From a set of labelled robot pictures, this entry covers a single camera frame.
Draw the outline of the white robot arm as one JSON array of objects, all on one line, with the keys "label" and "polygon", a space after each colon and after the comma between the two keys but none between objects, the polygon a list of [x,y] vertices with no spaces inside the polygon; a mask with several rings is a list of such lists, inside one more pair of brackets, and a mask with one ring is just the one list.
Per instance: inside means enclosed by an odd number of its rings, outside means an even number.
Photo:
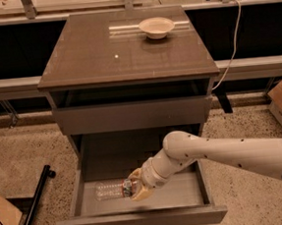
[{"label": "white robot arm", "polygon": [[282,180],[282,138],[206,139],[176,131],[164,137],[162,149],[130,177],[141,181],[133,200],[150,197],[170,177],[200,158]]}]

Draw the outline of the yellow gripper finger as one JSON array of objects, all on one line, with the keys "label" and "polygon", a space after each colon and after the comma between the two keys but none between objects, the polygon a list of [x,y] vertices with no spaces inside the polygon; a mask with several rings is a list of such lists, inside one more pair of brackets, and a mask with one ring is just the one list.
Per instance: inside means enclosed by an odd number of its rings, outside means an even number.
[{"label": "yellow gripper finger", "polygon": [[128,177],[129,180],[141,183],[141,168],[137,168]]},{"label": "yellow gripper finger", "polygon": [[133,194],[132,200],[134,201],[145,200],[146,198],[151,197],[153,193],[154,193],[154,189],[144,186]]}]

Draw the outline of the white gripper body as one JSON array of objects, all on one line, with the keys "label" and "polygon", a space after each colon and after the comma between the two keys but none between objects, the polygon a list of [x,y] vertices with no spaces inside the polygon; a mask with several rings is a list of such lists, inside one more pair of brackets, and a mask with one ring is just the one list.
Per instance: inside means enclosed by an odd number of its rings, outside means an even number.
[{"label": "white gripper body", "polygon": [[146,160],[141,167],[141,180],[144,185],[149,189],[162,188],[169,181],[159,175],[158,171],[154,168],[154,159],[149,158]]}]

